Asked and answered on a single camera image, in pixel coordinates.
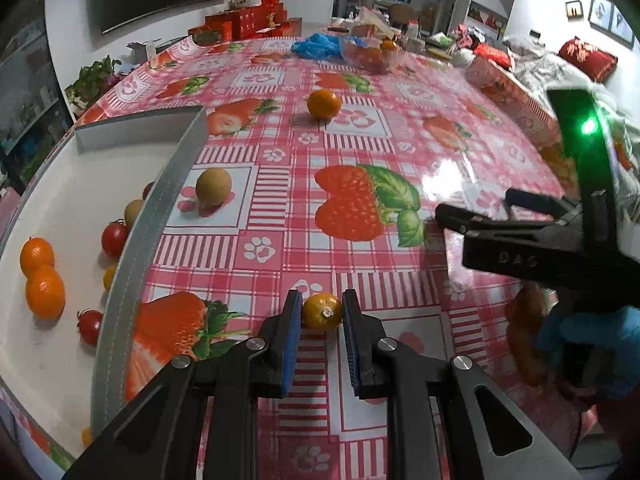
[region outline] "red cherry tomato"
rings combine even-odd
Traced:
[[[102,250],[104,254],[113,260],[117,260],[122,254],[128,235],[129,230],[120,220],[107,225],[102,232]]]
[[[142,192],[142,200],[144,200],[146,198],[146,196],[149,194],[149,191],[151,191],[151,188],[154,186],[155,182],[149,182],[146,186],[144,191]]]
[[[89,346],[98,344],[100,326],[102,324],[102,313],[97,310],[85,310],[78,313],[78,332],[80,339]]]

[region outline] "potted plant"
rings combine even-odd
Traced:
[[[80,69],[78,79],[65,88],[66,98],[69,99],[76,117],[79,118],[109,88],[120,81],[122,76],[116,75],[114,68],[121,64],[119,59],[107,56],[102,61],[95,61],[91,66],[83,66]]]

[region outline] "blue gripper pad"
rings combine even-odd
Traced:
[[[357,397],[360,393],[360,369],[358,359],[358,345],[356,344],[356,334],[354,330],[354,314],[353,308],[357,308],[358,299],[355,298],[355,305],[353,304],[353,298],[349,294],[348,290],[345,290],[342,294],[342,320],[344,321],[344,343],[347,347],[347,361],[349,363],[349,375],[351,378],[351,387],[353,388],[353,394]]]
[[[287,294],[282,316],[287,316],[289,312],[289,329],[282,349],[282,391],[285,396],[289,394],[293,384],[302,327],[302,295],[297,290],[290,290]]]

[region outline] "red pillow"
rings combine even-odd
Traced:
[[[616,56],[601,51],[577,36],[562,46],[558,56],[582,70],[596,83],[602,83],[618,65]]]
[[[486,43],[480,43],[474,50],[476,56],[482,56],[495,61],[502,68],[509,70],[511,68],[511,57],[502,50],[498,50]]]

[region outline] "cabinet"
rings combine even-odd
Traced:
[[[22,192],[72,125],[51,62],[41,0],[0,49],[0,187]]]

